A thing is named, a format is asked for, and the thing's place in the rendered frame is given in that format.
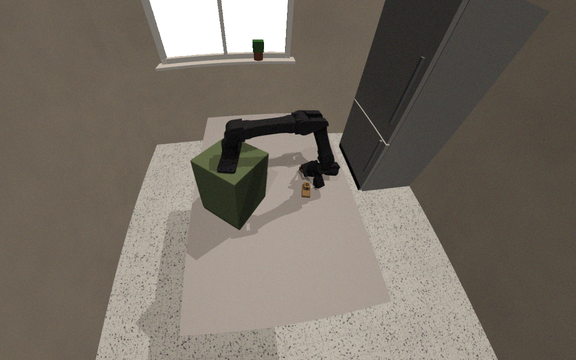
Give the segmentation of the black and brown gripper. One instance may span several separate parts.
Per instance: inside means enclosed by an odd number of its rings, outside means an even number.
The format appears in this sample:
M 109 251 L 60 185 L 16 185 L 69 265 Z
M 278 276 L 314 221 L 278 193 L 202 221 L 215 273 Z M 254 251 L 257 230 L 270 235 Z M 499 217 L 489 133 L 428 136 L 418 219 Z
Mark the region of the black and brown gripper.
M 318 160 L 315 161 L 310 161 L 310 162 L 306 162 L 304 164 L 301 165 L 300 170 L 302 171 L 304 177 L 308 177 L 307 171 L 312 171 L 313 170 L 313 165 L 315 163 L 318 163 Z M 313 172 L 313 171 L 312 171 Z M 314 173 L 314 172 L 313 172 Z

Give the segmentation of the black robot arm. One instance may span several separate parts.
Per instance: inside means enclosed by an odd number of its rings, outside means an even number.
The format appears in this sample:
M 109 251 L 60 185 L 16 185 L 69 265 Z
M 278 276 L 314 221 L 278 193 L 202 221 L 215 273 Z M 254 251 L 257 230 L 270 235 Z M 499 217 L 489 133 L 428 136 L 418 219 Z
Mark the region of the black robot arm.
M 327 126 L 329 122 L 323 118 L 322 113 L 312 110 L 298 110 L 291 112 L 290 115 L 262 120 L 240 118 L 227 121 L 224 139 L 221 141 L 222 152 L 217 172 L 226 174 L 236 172 L 242 142 L 246 142 L 245 140 L 277 133 L 295 133 L 302 136 L 313 133 L 317 142 L 318 162 L 314 163 L 312 170 L 307 170 L 307 174 L 308 177 L 314 177 L 313 186 L 321 188 L 325 186 L 322 174 L 336 176 L 340 168 L 330 148 Z

